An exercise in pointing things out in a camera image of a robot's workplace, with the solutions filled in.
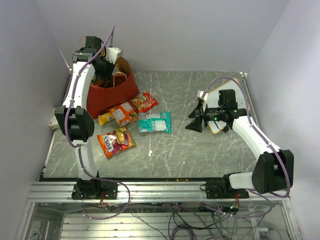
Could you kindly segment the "small whiteboard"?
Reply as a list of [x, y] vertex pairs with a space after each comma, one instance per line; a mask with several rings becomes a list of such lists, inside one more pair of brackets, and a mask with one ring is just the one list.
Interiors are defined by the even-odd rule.
[[[220, 85], [219, 87], [214, 88], [213, 90], [208, 92], [208, 98], [207, 98], [207, 107], [208, 108], [216, 108], [218, 107], [218, 100], [219, 100], [219, 90], [227, 90], [227, 89], [233, 89], [235, 91], [235, 98], [236, 102], [238, 104], [238, 109], [245, 108], [245, 99], [242, 94], [241, 89], [238, 87], [238, 85], [232, 81], [229, 80], [226, 83]], [[209, 121], [208, 127], [210, 128], [211, 132], [213, 134], [218, 134], [221, 132], [226, 126], [226, 123], [223, 121]]]

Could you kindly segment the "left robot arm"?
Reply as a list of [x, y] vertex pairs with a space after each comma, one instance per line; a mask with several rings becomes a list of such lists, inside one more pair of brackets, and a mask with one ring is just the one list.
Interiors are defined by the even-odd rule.
[[72, 78], [65, 100], [54, 110], [58, 125], [75, 152], [78, 165], [78, 177], [71, 193], [73, 200], [114, 200], [118, 193], [117, 183], [99, 176], [91, 141], [95, 123], [87, 111], [93, 77], [108, 83], [116, 60], [122, 54], [120, 49], [106, 47], [106, 44], [107, 41], [96, 36], [86, 36], [84, 47], [72, 56]]

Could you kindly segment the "small yellow snack packet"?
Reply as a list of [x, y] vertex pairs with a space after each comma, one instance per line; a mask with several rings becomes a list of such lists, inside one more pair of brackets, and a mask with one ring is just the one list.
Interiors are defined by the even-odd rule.
[[102, 115], [98, 115], [98, 122], [99, 124], [102, 126], [112, 120], [114, 120], [115, 118], [113, 117], [112, 113], [110, 111], [102, 114]]

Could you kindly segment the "red nut mix snack bag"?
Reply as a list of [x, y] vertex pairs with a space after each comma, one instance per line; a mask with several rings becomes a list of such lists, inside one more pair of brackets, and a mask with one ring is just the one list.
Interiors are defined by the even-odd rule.
[[146, 113], [153, 107], [157, 106], [159, 102], [147, 91], [129, 101], [130, 105], [137, 113]]

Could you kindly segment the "red paper bag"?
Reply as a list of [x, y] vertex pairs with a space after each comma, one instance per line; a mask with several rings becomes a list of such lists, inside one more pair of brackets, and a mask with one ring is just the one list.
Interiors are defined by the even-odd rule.
[[[97, 57], [106, 59], [107, 47], [103, 46], [103, 41], [96, 36], [85, 38], [85, 49], [93, 50], [94, 53], [102, 49]], [[105, 113], [107, 109], [120, 105], [139, 93], [131, 66], [122, 56], [115, 63], [109, 82], [104, 82], [96, 77], [94, 60], [86, 67], [85, 72], [89, 85], [84, 104], [93, 119], [96, 119], [99, 114]]]

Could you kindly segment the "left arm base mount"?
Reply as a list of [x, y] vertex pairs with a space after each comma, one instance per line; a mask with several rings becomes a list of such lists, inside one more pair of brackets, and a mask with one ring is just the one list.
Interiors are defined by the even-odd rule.
[[115, 200], [118, 194], [118, 185], [114, 182], [99, 181], [96, 179], [77, 179], [73, 186], [71, 198], [73, 200]]

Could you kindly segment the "teal snack bag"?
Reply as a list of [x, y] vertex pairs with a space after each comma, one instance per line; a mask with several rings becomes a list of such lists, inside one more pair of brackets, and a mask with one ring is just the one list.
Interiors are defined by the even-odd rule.
[[141, 133], [165, 132], [171, 133], [171, 113], [157, 112], [138, 114], [138, 129]]

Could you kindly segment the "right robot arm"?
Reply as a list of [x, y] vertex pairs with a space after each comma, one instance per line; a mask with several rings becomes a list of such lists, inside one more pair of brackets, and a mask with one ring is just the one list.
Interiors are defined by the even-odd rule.
[[247, 144], [256, 158], [253, 172], [229, 173], [221, 179], [220, 192], [226, 198], [233, 197], [238, 190], [253, 190], [259, 194], [278, 196], [285, 190], [286, 198], [293, 186], [294, 155], [274, 144], [256, 125], [246, 108], [239, 108], [233, 89], [218, 91], [218, 106], [208, 107], [208, 94], [197, 93], [198, 103], [188, 115], [192, 119], [185, 128], [202, 132], [209, 122], [223, 122], [224, 132], [233, 130]]

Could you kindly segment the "orange Fox's candy bag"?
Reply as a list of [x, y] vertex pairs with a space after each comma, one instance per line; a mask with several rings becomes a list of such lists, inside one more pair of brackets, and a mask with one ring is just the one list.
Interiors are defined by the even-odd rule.
[[136, 146], [136, 142], [127, 127], [120, 127], [108, 133], [99, 134], [97, 140], [108, 159]]

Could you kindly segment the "small white box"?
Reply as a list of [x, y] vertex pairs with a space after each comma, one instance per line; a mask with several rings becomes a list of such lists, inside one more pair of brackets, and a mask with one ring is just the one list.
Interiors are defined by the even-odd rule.
[[50, 122], [49, 122], [49, 125], [48, 125], [52, 130], [55, 130], [55, 129], [58, 129], [60, 126], [59, 126], [59, 123], [58, 123], [58, 120], [57, 118], [53, 115], [50, 119]]

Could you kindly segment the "orange snack bag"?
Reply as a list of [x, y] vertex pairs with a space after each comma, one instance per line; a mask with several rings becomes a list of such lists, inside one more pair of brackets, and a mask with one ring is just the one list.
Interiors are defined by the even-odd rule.
[[137, 122], [139, 115], [129, 102], [112, 107], [108, 110], [120, 127], [125, 127], [131, 122]]

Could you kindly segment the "aluminium frame rail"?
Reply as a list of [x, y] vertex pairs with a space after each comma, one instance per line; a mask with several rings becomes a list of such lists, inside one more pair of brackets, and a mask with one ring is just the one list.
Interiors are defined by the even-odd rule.
[[[125, 182], [118, 186], [116, 199], [107, 203], [208, 202], [202, 181]], [[98, 199], [72, 199], [73, 182], [35, 182], [27, 196], [28, 203], [99, 203]]]

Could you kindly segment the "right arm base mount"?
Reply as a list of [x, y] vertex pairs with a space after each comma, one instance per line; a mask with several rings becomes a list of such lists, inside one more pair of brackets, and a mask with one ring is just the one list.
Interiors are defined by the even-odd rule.
[[201, 191], [204, 191], [206, 198], [212, 199], [229, 199], [232, 197], [228, 186], [218, 181], [209, 181], [199, 186]]

